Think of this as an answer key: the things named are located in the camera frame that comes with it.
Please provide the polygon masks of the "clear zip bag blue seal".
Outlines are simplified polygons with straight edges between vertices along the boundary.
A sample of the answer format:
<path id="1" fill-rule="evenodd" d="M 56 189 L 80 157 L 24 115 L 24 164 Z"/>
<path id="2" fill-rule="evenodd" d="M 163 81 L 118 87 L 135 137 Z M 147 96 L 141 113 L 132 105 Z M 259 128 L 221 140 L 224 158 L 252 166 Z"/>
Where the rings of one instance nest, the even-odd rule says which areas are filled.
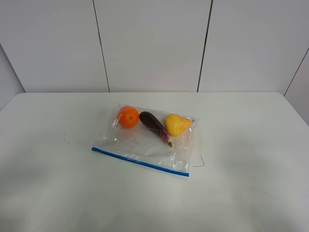
<path id="1" fill-rule="evenodd" d="M 132 128 L 123 128 L 118 123 L 117 113 L 124 106 L 128 105 L 118 104 L 112 109 L 107 128 L 95 141 L 92 150 L 159 171 L 188 177 L 198 119 L 181 115 L 192 120 L 192 125 L 181 135 L 170 136 L 173 147 L 169 147 L 140 120 Z M 166 116 L 172 114 L 140 107 L 136 109 L 139 114 L 143 111 L 152 113 L 163 126 Z"/>

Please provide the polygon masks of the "purple eggplant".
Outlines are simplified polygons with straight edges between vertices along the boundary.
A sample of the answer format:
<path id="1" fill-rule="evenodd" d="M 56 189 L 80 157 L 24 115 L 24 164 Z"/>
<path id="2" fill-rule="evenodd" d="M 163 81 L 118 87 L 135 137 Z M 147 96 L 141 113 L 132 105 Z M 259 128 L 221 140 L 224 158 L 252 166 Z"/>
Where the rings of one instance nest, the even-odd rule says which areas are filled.
<path id="1" fill-rule="evenodd" d="M 142 124 L 155 136 L 157 136 L 164 144 L 173 147 L 173 143 L 169 134 L 162 123 L 150 112 L 143 111 L 139 115 Z"/>

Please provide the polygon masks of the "yellow pear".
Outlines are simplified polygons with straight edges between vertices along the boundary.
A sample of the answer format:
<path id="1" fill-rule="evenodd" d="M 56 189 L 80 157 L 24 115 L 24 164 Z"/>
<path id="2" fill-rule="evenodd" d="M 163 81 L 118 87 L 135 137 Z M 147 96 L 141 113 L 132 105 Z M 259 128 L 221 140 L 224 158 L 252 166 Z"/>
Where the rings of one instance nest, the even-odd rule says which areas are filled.
<path id="1" fill-rule="evenodd" d="M 177 114 L 169 114 L 164 120 L 164 126 L 167 133 L 172 137 L 181 135 L 192 125 L 192 120 Z"/>

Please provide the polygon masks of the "orange fruit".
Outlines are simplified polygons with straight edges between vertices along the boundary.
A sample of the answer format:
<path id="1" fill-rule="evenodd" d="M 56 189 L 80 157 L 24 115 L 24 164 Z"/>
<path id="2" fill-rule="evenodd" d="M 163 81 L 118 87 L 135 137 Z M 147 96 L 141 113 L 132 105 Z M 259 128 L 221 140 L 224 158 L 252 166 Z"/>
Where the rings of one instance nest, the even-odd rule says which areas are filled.
<path id="1" fill-rule="evenodd" d="M 132 106 L 124 106 L 118 111 L 117 119 L 123 128 L 132 128 L 139 121 L 139 112 Z"/>

